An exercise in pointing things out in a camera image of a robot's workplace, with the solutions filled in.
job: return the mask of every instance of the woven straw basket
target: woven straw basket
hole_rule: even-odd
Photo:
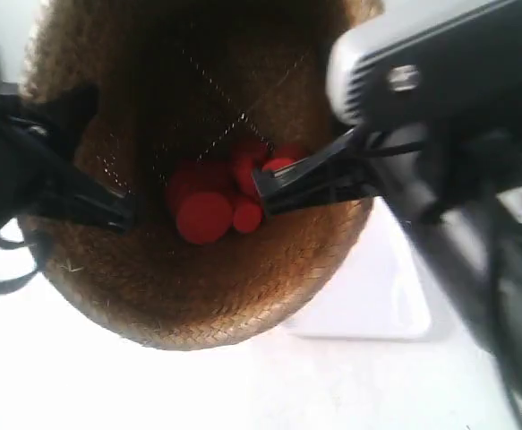
[[[310,151],[330,143],[327,54],[379,11],[372,0],[46,2],[23,95],[41,102],[95,82],[99,112],[75,163],[143,202],[125,236],[23,219],[25,232],[56,239],[53,285],[95,323],[163,349],[237,343],[301,308],[346,258],[370,201],[289,213],[198,247],[178,237],[163,187],[180,158],[222,155],[244,136]]]

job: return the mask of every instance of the black cable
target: black cable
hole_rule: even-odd
[[[490,225],[487,235],[488,249],[488,279],[486,280],[489,291],[489,322],[492,335],[492,351],[500,375],[501,385],[505,392],[509,407],[513,413],[518,427],[522,430],[522,410],[518,405],[513,390],[509,386],[509,369],[511,368],[511,353],[509,350],[509,336],[504,326],[502,300],[501,300],[501,229],[498,226],[499,213],[495,187],[487,183],[483,186],[484,205],[489,213]]]

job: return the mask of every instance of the woven texture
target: woven texture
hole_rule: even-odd
[[[372,0],[45,2],[23,94],[40,102],[95,82],[100,109],[75,163],[141,198],[141,223],[125,236],[23,219],[24,231],[56,238],[53,285],[95,323],[153,348],[236,343],[302,307],[357,241],[371,201],[197,247],[175,232],[163,188],[180,158],[223,156],[246,136],[328,144],[329,48],[379,10]]]

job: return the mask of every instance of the straw basket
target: straw basket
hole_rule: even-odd
[[[372,0],[46,2],[23,95],[47,101],[95,82],[99,112],[75,164],[142,202],[124,236],[23,219],[24,231],[56,239],[53,285],[95,323],[163,349],[233,344],[301,308],[357,241],[371,201],[289,213],[198,247],[177,235],[163,188],[180,158],[223,156],[246,136],[309,151],[330,143],[329,49],[379,11]]]

